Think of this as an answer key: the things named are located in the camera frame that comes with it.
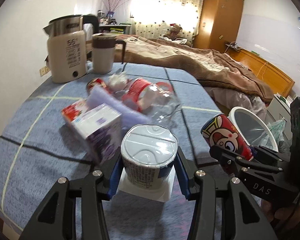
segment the yellow stripe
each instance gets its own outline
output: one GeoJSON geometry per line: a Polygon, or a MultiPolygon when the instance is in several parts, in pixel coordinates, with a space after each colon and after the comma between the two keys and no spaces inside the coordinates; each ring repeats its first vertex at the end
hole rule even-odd
{"type": "Polygon", "coordinates": [[[53,101],[53,99],[56,97],[56,95],[61,91],[61,89],[63,89],[63,87],[65,86],[66,84],[64,84],[61,88],[59,88],[59,90],[54,94],[54,96],[50,99],[50,101],[46,104],[46,106],[42,109],[42,111],[40,112],[40,114],[38,115],[37,119],[35,119],[34,123],[30,126],[26,136],[23,138],[18,150],[17,150],[17,153],[15,154],[14,156],[14,159],[12,161],[12,164],[10,166],[10,169],[9,169],[9,172],[8,172],[8,176],[7,176],[7,179],[6,179],[6,182],[4,184],[4,187],[3,187],[3,192],[2,192],[2,199],[1,199],[1,209],[2,209],[2,212],[4,212],[4,209],[3,209],[3,204],[4,204],[4,197],[5,197],[5,194],[6,194],[6,190],[7,190],[7,185],[8,185],[8,182],[9,182],[9,178],[10,178],[10,175],[11,175],[11,172],[12,172],[12,169],[13,169],[13,166],[14,164],[16,163],[16,159],[19,155],[19,152],[24,144],[24,142],[26,141],[27,137],[29,136],[32,128],[34,127],[34,125],[36,124],[36,122],[40,119],[41,115],[43,114],[43,112],[47,109],[47,107],[50,105],[50,103],[53,101]]]}
{"type": "Polygon", "coordinates": [[[207,111],[207,112],[221,113],[220,110],[212,110],[212,109],[198,108],[198,107],[192,107],[192,106],[182,106],[182,108],[183,109],[198,110],[198,111],[207,111]]]}
{"type": "Polygon", "coordinates": [[[2,214],[12,223],[12,224],[14,224],[17,228],[19,228],[21,231],[23,231],[23,229],[20,227],[20,226],[18,226],[10,217],[8,217],[2,210],[1,210],[1,208],[0,208],[0,211],[2,212],[2,214]]]}
{"type": "MultiPolygon", "coordinates": [[[[53,97],[44,97],[44,96],[36,96],[36,97],[29,97],[28,99],[52,99],[53,97]]],[[[83,100],[84,98],[75,98],[75,97],[54,97],[54,99],[69,99],[69,100],[83,100]]]]}

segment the wooden wardrobe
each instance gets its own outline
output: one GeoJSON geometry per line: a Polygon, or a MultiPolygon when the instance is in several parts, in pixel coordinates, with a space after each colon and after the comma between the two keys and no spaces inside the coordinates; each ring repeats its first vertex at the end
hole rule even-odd
{"type": "Polygon", "coordinates": [[[244,0],[203,0],[199,34],[193,47],[226,50],[225,43],[235,41],[238,35],[244,0]]]}

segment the kettle handle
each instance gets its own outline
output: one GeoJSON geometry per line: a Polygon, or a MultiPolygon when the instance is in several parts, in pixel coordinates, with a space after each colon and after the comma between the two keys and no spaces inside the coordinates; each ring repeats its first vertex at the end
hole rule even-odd
{"type": "Polygon", "coordinates": [[[86,23],[91,23],[93,26],[93,34],[99,33],[99,20],[93,14],[83,15],[82,16],[82,26],[86,23]]]}
{"type": "Polygon", "coordinates": [[[123,40],[116,40],[115,41],[115,44],[122,44],[122,64],[123,64],[123,62],[124,62],[124,54],[125,54],[125,52],[126,52],[126,42],[125,41],[123,41],[123,40]]]}

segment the blue tablecloth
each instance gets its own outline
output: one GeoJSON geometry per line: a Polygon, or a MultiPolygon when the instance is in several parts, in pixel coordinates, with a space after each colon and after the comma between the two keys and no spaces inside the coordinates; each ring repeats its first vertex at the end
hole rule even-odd
{"type": "MultiPolygon", "coordinates": [[[[58,178],[83,178],[93,169],[90,157],[65,125],[61,109],[86,98],[86,85],[91,79],[99,76],[107,80],[123,69],[131,78],[170,82],[182,110],[173,116],[169,128],[178,137],[185,156],[198,164],[216,161],[210,157],[200,129],[220,111],[197,80],[183,70],[114,63],[112,72],[106,75],[89,73],[66,84],[54,84],[49,78],[21,105],[0,137],[0,217],[17,233],[58,178]]],[[[205,170],[209,169],[216,176],[226,176],[218,166],[205,170]]],[[[176,177],[166,203],[119,191],[103,205],[110,239],[130,240],[186,239],[194,209],[194,202],[181,194],[176,177]]],[[[80,200],[76,211],[80,239],[80,200]]]]}

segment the wooden headboard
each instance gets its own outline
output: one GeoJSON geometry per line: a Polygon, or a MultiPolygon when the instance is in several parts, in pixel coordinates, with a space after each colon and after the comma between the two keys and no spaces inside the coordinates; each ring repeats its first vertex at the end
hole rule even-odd
{"type": "Polygon", "coordinates": [[[279,93],[284,97],[289,95],[295,82],[276,66],[245,49],[240,49],[239,52],[229,49],[227,54],[252,70],[257,78],[271,87],[275,94],[279,93]]]}

